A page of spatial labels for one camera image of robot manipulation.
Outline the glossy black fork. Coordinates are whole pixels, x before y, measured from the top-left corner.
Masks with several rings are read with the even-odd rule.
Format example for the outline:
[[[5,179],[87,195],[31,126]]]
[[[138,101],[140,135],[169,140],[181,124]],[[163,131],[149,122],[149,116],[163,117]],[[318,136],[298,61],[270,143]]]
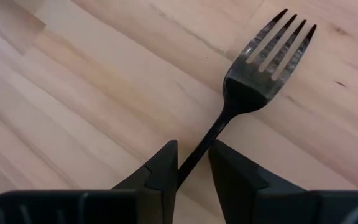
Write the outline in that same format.
[[[178,189],[185,182],[191,171],[209,149],[212,142],[219,136],[220,132],[225,128],[230,120],[237,115],[255,112],[266,106],[282,89],[284,84],[294,72],[296,66],[299,64],[316,31],[316,24],[311,27],[307,35],[303,38],[290,60],[285,65],[285,68],[280,72],[279,76],[277,78],[273,78],[273,74],[277,71],[277,68],[283,61],[284,57],[288,55],[290,47],[294,45],[296,38],[299,36],[302,28],[306,24],[306,20],[303,20],[293,31],[268,66],[262,71],[259,70],[261,64],[269,56],[270,52],[278,44],[279,40],[296,19],[296,15],[293,15],[280,28],[280,30],[269,40],[266,46],[257,54],[253,61],[250,63],[247,62],[252,53],[254,53],[256,48],[262,43],[268,33],[278,24],[286,12],[287,10],[284,9],[270,22],[268,22],[244,47],[227,71],[223,80],[222,88],[224,99],[223,109],[204,138],[178,169]]]

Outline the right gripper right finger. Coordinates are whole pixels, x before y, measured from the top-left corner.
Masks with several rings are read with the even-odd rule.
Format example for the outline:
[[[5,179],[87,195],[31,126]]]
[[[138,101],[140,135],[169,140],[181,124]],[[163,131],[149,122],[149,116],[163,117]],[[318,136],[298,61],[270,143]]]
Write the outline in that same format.
[[[358,224],[358,190],[306,190],[220,140],[208,152],[226,224]]]

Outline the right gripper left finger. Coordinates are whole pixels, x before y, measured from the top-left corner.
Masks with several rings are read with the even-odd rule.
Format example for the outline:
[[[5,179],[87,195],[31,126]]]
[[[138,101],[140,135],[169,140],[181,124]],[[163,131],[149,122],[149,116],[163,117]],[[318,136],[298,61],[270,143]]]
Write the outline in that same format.
[[[0,224],[173,224],[177,169],[170,140],[111,189],[4,192]]]

